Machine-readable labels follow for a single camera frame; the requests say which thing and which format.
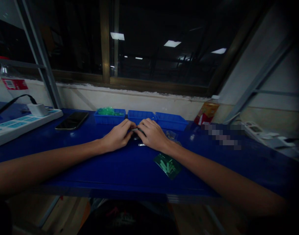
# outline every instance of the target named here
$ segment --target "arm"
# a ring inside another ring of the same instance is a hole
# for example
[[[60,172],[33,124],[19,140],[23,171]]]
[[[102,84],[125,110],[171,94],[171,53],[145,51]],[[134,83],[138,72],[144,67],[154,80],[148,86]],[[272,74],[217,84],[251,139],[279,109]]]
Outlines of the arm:
[[[0,163],[0,196],[20,192],[93,156],[124,147],[136,128],[125,119],[102,139],[49,150]]]
[[[146,135],[136,131],[145,145],[176,159],[223,198],[248,214],[274,215],[285,208],[284,198],[274,192],[169,140],[155,121],[145,119],[138,128]]]

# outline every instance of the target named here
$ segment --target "green plastic parts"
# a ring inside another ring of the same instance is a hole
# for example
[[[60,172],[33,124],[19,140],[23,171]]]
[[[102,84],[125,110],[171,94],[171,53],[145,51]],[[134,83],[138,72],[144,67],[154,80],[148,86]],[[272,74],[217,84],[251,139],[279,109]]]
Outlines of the green plastic parts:
[[[182,170],[181,165],[176,160],[163,153],[158,154],[154,158],[154,162],[160,166],[171,180],[173,180]]]
[[[109,115],[109,116],[123,116],[123,113],[116,113],[114,111],[114,108],[112,107],[105,107],[105,108],[100,108],[97,110],[98,115]]]

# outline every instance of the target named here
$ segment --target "dark window glass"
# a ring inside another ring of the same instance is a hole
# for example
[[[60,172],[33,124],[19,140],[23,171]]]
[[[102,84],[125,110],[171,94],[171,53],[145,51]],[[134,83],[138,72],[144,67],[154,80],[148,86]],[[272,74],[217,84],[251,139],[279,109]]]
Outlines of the dark window glass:
[[[35,63],[13,0],[0,0],[0,56]]]
[[[250,1],[111,1],[110,75],[208,86]]]
[[[54,70],[102,74],[99,1],[35,0]]]

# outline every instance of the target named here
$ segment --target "white wall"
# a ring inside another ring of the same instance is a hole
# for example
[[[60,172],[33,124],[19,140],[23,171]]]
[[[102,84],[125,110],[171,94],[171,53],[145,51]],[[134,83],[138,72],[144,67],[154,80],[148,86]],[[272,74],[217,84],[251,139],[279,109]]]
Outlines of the white wall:
[[[37,102],[52,106],[43,82],[26,80],[30,95]],[[97,110],[112,106],[128,110],[164,112],[194,120],[205,98],[162,95],[153,92],[114,90],[92,85],[68,85],[57,83],[62,105],[65,108]],[[11,96],[0,80],[0,101],[9,102]]]
[[[267,14],[220,92],[220,102],[235,105],[268,57],[288,34],[287,23],[277,6]],[[294,48],[261,88],[299,93],[299,63]],[[250,107],[299,111],[299,98],[258,94]]]

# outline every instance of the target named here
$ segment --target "person's left hand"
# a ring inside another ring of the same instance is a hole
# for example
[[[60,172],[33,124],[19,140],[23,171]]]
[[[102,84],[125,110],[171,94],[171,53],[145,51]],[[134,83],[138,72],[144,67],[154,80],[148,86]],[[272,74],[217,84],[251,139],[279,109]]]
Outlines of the person's left hand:
[[[133,134],[133,132],[127,134],[127,131],[134,128],[136,128],[135,123],[128,119],[115,126],[107,135],[100,139],[102,146],[105,147],[105,151],[112,152],[124,147]]]

